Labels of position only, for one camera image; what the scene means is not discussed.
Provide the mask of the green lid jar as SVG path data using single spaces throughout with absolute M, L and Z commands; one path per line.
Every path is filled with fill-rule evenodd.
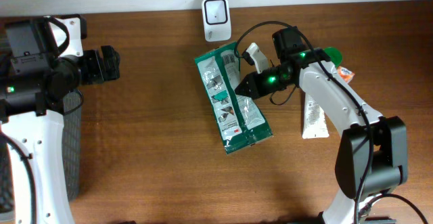
M 338 68 L 342 63 L 342 53 L 335 47 L 326 47 L 323 50 L 331 58 L 334 66 Z

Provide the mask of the green 3M gloves packet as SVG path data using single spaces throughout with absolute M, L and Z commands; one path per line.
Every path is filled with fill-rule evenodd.
M 202 84 L 213 110 L 226 154 L 232 154 L 273 136 L 267 119 L 249 97 L 235 94 L 240 84 L 240 59 L 235 43 L 196 57 Z

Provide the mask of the white cream tube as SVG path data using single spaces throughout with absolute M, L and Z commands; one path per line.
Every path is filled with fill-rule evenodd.
M 321 106 L 309 95 L 305 94 L 303 139 L 329 137 L 325 121 L 325 113 Z

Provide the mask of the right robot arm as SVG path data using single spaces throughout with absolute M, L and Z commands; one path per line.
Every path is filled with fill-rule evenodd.
M 258 99 L 290 85 L 310 95 L 340 135 L 335 174 L 339 190 L 314 223 L 365 223 L 369 208 L 408 179 L 407 128 L 361 99 L 338 74 L 332 55 L 288 24 L 272 36 L 280 63 L 268 66 L 255 45 L 235 56 L 256 66 L 235 93 Z

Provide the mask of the orange small box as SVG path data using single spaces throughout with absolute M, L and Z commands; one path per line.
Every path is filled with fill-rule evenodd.
M 351 80 L 353 80 L 355 74 L 354 72 L 350 71 L 349 69 L 343 67 L 343 66 L 339 66 L 337 68 L 338 74 L 340 75 L 340 77 L 346 82 L 349 83 L 351 82 Z

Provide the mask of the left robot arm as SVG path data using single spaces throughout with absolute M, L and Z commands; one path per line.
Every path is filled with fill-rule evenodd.
M 72 223 L 79 190 L 80 87 L 115 81 L 110 45 L 83 49 L 79 14 L 10 22 L 1 36 L 1 220 Z

